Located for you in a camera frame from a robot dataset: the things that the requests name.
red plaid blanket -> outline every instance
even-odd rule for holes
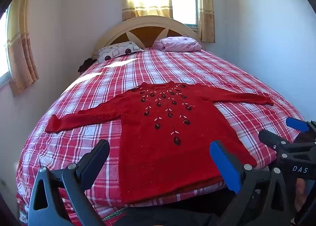
[[[244,146],[257,160],[259,167],[264,167],[275,159],[275,152],[259,142],[258,132],[261,129],[267,129],[292,141],[297,136],[296,131],[285,125],[287,117],[303,119],[297,109],[269,86],[235,65],[206,51],[172,53],[149,48],[144,52],[91,66],[45,113],[26,141],[20,157],[17,171],[20,206],[27,212],[34,180],[41,166],[47,166],[51,170],[65,168],[70,163],[78,162],[100,139],[107,139],[111,146],[110,156],[93,187],[86,191],[86,196],[102,218],[123,207],[118,174],[120,120],[58,134],[47,134],[45,127],[52,114],[61,117],[96,107],[142,82],[159,84],[170,80],[188,84],[203,83],[232,92],[264,92],[270,95],[274,106],[267,106],[265,109],[246,103],[216,103],[216,107],[236,130]],[[223,183],[202,189],[192,187],[192,191],[161,197],[139,205],[176,202],[222,187]],[[77,221],[66,193],[61,191],[61,194],[70,217]]]

headboard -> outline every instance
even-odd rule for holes
[[[156,39],[169,36],[187,36],[197,40],[203,49],[203,43],[197,34],[188,26],[170,18],[161,16],[141,16],[124,21],[109,31],[98,40],[94,51],[102,47],[132,41],[140,48],[152,47]]]

sweater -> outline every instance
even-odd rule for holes
[[[122,202],[135,203],[222,181],[209,154],[214,140],[241,163],[257,165],[215,102],[273,105],[269,96],[201,84],[142,83],[95,108],[60,119],[53,115],[45,131],[57,133],[121,118],[120,194]]]

hand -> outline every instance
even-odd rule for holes
[[[302,206],[305,204],[307,195],[305,194],[306,182],[298,178],[296,181],[296,196],[294,206],[297,211],[301,210]]]

sweater collar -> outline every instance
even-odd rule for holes
[[[151,90],[161,90],[161,89],[168,89],[173,84],[174,84],[173,81],[170,81],[170,82],[167,82],[167,83],[164,83],[164,84],[148,84],[148,83],[143,82],[141,84],[141,87],[145,88],[145,89],[151,89]]]

